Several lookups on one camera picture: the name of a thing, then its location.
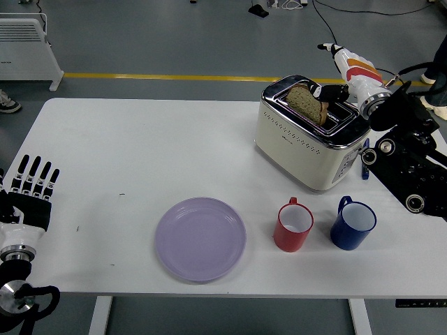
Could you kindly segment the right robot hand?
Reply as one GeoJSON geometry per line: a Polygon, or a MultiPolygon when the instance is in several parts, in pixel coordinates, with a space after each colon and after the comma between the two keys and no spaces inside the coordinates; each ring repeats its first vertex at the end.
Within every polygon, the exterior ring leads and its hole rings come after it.
{"type": "Polygon", "coordinates": [[[373,96],[391,95],[371,61],[334,43],[319,44],[317,48],[331,53],[337,70],[347,85],[345,90],[350,96],[357,98],[360,105],[373,96]]]}

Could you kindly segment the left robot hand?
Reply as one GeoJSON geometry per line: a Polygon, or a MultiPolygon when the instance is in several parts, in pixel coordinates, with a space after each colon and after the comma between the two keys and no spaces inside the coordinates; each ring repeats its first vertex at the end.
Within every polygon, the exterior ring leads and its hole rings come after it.
{"type": "Polygon", "coordinates": [[[10,186],[1,185],[1,249],[36,247],[47,232],[52,204],[50,202],[59,169],[51,162],[32,161],[24,155],[10,186]]]}

